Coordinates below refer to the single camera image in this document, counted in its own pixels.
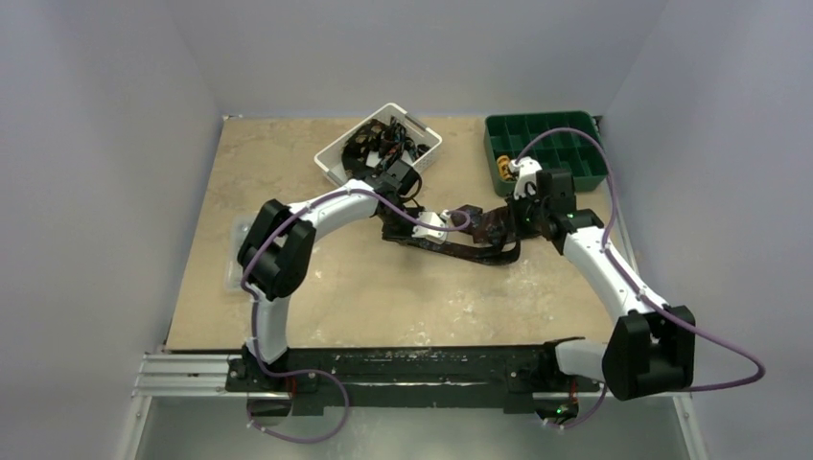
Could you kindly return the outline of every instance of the wooden tabletop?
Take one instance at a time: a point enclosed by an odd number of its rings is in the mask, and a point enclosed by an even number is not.
[[[267,200],[302,201],[334,186],[314,154],[358,119],[227,120],[184,272],[167,349],[224,350],[248,336],[247,294],[226,289],[235,218]],[[418,200],[439,212],[485,210],[494,194],[483,152],[483,119],[427,118],[443,137],[423,174]],[[602,192],[579,194],[580,208],[605,221]],[[623,252],[621,241],[614,242]],[[291,298],[293,347],[440,346],[542,343],[584,335],[605,341],[612,324],[579,272],[544,239],[523,241],[520,259],[485,266],[381,240],[378,218],[319,241],[310,273]]]

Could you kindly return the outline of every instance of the white wall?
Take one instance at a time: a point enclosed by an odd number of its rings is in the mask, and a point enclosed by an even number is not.
[[[0,9],[0,458],[106,459],[167,331],[218,113],[162,1]]]
[[[811,17],[809,0],[669,2],[605,119],[644,278],[768,367],[696,395],[714,458],[813,450]],[[699,345],[698,382],[753,372]]]
[[[228,113],[603,113],[666,0],[169,0]]]

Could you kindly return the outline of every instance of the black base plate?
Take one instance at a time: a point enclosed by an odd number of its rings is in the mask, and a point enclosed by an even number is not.
[[[363,407],[500,408],[532,413],[534,393],[568,393],[572,377],[551,365],[555,343],[494,347],[291,349],[268,367],[275,372],[319,369],[345,384],[351,405]],[[597,391],[577,379],[580,391]],[[229,361],[226,391],[285,392],[284,379],[263,374],[254,356]],[[342,406],[336,385],[321,376],[296,377],[293,415],[321,415]]]

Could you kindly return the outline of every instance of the green compartment tray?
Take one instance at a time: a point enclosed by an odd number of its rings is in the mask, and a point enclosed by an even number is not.
[[[514,159],[531,140],[555,127],[574,127],[601,142],[593,118],[587,112],[548,112],[492,115],[485,119],[485,154],[494,192],[508,196],[514,182],[499,176],[497,158]],[[563,132],[546,137],[529,153],[543,169],[564,168],[573,173],[576,192],[589,192],[607,176],[601,154],[587,139]]]

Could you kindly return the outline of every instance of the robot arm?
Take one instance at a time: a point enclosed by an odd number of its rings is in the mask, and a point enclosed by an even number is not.
[[[629,291],[602,251],[613,251],[634,281],[639,286],[643,283],[611,243],[601,247],[603,223],[598,216],[591,210],[576,209],[570,172],[543,171],[530,158],[512,162],[510,168],[518,179],[514,194],[509,197],[509,201],[515,203],[509,202],[509,205],[519,204],[518,208],[533,210],[529,218],[539,233],[579,269],[616,322],[607,344],[581,338],[550,343],[556,361],[550,367],[560,374],[604,381],[622,401],[688,387],[692,381],[694,335],[663,321]],[[260,350],[254,350],[253,340],[246,343],[252,354],[265,362],[274,362],[288,349],[285,328],[290,296],[308,272],[315,241],[354,220],[372,216],[380,217],[385,225],[404,225],[402,217],[375,197],[352,191],[375,192],[403,208],[400,196],[412,187],[416,175],[414,170],[397,162],[378,177],[349,181],[340,188],[346,196],[327,201],[322,196],[291,206],[272,200],[264,205],[238,253],[243,267],[283,221],[297,212],[303,214],[260,255],[249,273],[247,281],[266,295],[257,315]],[[412,209],[410,215],[424,223],[445,226],[440,216],[423,208]],[[428,231],[418,226],[412,228],[412,235],[434,242],[445,239],[442,231]],[[647,296],[665,305],[653,292],[647,291]],[[686,307],[668,309],[694,324],[694,317]]]
[[[555,345],[556,367],[566,375],[606,382],[622,401],[678,390],[692,382],[694,335],[666,322],[632,292],[608,261],[612,252],[646,296],[667,305],[647,289],[611,241],[602,247],[604,224],[592,210],[577,210],[572,174],[544,170],[535,160],[512,161],[517,175],[515,200],[536,200],[535,224],[542,235],[579,269],[616,323],[605,344],[573,339]],[[686,307],[666,307],[689,324],[694,317]]]
[[[265,294],[257,310],[256,334],[260,350],[255,350],[255,341],[251,338],[246,341],[252,354],[266,362],[273,362],[288,349],[286,325],[290,296],[308,273],[314,243],[348,223],[373,216],[379,216],[385,222],[397,219],[403,225],[402,218],[393,216],[391,209],[381,204],[373,194],[383,196],[405,210],[400,196],[412,187],[415,177],[414,170],[398,162],[381,176],[371,176],[364,181],[351,179],[336,191],[308,201],[286,206],[271,200],[263,205],[238,252],[238,261],[244,268],[283,221],[292,215],[302,214],[260,255],[258,263],[249,273],[248,283]],[[440,216],[423,208],[413,208],[410,212],[426,224],[441,228],[447,226]],[[446,233],[415,225],[412,227],[412,237],[440,243],[446,239]]]

